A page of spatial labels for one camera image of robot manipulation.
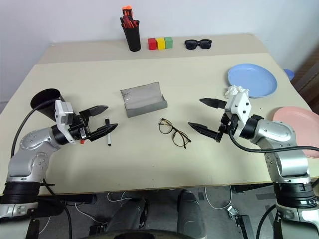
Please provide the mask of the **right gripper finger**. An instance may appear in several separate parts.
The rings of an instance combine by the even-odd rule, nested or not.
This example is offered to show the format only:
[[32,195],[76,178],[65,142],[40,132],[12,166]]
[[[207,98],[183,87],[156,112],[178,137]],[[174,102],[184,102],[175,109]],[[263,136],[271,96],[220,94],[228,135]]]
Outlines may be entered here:
[[194,129],[195,131],[197,131],[198,133],[200,133],[206,137],[212,138],[214,140],[220,140],[219,133],[215,132],[213,130],[210,130],[207,126],[204,126],[204,125],[198,124],[198,123],[193,123],[193,122],[188,122],[188,125],[192,129]]
[[219,99],[212,99],[212,98],[202,98],[199,100],[200,102],[204,103],[205,105],[213,108],[220,108],[225,109],[225,106],[227,104],[226,101],[219,100]]

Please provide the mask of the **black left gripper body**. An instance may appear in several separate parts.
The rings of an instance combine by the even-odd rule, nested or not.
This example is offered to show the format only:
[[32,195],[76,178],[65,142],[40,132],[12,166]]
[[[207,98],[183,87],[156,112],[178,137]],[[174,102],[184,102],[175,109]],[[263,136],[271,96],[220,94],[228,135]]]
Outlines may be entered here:
[[75,140],[86,140],[87,139],[87,126],[89,122],[89,117],[84,113],[73,114],[72,123],[69,126],[69,132],[73,139]]

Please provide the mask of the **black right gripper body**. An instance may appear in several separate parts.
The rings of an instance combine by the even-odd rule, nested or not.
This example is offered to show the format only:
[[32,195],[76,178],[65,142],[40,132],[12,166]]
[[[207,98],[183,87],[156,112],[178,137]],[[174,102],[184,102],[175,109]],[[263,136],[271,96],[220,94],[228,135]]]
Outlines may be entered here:
[[238,126],[239,118],[236,114],[231,114],[229,117],[226,113],[223,114],[221,118],[221,124],[218,129],[216,136],[216,141],[220,142],[224,134],[229,134],[231,130],[233,133],[236,131]]

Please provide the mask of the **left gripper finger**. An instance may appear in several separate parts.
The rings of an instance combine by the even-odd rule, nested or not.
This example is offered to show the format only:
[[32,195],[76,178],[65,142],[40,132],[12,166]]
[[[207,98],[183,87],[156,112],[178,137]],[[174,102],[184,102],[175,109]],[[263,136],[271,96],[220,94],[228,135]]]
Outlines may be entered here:
[[109,133],[111,133],[117,126],[118,126],[117,123],[106,124],[98,128],[96,131],[89,133],[89,135],[87,136],[87,139],[90,141],[98,140],[108,135]]
[[108,109],[108,106],[104,106],[104,105],[93,106],[86,110],[80,111],[79,114],[81,115],[82,118],[89,118],[89,117],[94,117],[96,115],[101,114],[106,109]]

